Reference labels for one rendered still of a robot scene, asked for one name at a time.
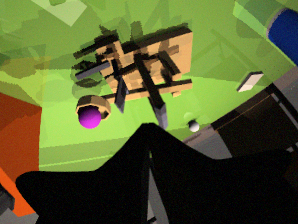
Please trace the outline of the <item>small white ball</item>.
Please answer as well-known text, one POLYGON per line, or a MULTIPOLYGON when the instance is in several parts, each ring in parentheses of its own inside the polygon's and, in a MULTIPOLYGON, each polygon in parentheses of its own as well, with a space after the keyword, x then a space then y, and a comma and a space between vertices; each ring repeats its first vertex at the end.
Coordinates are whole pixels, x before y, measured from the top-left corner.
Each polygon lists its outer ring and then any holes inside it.
POLYGON ((197 131, 198 128, 200 128, 200 124, 196 123, 196 121, 192 121, 192 123, 189 124, 190 131, 197 131))

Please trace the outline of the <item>purple ball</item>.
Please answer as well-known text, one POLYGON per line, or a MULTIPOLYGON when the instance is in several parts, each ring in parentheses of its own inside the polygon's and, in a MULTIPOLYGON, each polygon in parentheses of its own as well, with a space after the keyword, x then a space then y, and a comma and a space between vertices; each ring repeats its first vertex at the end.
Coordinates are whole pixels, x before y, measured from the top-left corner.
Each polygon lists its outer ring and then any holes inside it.
POLYGON ((96 107, 88 105, 78 113, 78 121, 84 128, 94 128, 101 123, 101 112, 96 107))

